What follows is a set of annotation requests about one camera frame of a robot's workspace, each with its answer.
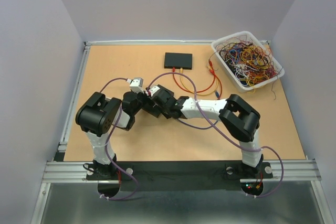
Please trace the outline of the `long black network switch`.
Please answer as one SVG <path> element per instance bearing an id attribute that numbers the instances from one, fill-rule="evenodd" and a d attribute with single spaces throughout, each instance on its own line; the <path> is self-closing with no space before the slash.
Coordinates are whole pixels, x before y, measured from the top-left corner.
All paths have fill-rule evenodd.
<path id="1" fill-rule="evenodd" d="M 161 114 L 160 109 L 156 106 L 156 104 L 152 100 L 147 101 L 143 105 L 142 110 L 154 116 L 155 118 L 158 118 Z"/>

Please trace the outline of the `small black network switch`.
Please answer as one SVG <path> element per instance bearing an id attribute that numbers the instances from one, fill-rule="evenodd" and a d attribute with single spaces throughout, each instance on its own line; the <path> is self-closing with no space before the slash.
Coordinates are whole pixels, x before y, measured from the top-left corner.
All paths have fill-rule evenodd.
<path id="1" fill-rule="evenodd" d="M 193 55 L 186 53 L 166 52 L 164 57 L 165 69 L 187 69 L 193 66 Z"/>

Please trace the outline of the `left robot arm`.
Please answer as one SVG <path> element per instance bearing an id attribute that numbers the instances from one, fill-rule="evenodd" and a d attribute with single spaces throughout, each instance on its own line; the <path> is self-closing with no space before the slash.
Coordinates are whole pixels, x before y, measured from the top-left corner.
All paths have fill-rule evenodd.
<path id="1" fill-rule="evenodd" d="M 108 143 L 110 128 L 116 126 L 130 130 L 135 123 L 135 115 L 144 107 L 147 98 L 146 94 L 133 91 L 126 92 L 121 100 L 94 92 L 78 110 L 75 122 L 86 133 L 93 148 L 93 167 L 88 168 L 90 172 L 103 177 L 115 174 L 112 162 L 117 157 Z"/>

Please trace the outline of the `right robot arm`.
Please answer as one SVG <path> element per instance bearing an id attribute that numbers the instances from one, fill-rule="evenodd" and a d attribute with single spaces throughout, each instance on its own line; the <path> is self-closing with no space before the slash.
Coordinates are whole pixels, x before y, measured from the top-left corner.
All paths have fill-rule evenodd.
<path id="1" fill-rule="evenodd" d="M 260 114 L 240 96 L 232 94 L 221 100 L 196 101 L 188 96 L 176 99 L 172 91 L 161 85 L 152 87 L 149 93 L 166 118 L 208 118 L 222 122 L 239 142 L 242 163 L 252 168 L 259 166 L 263 156 L 259 146 Z"/>

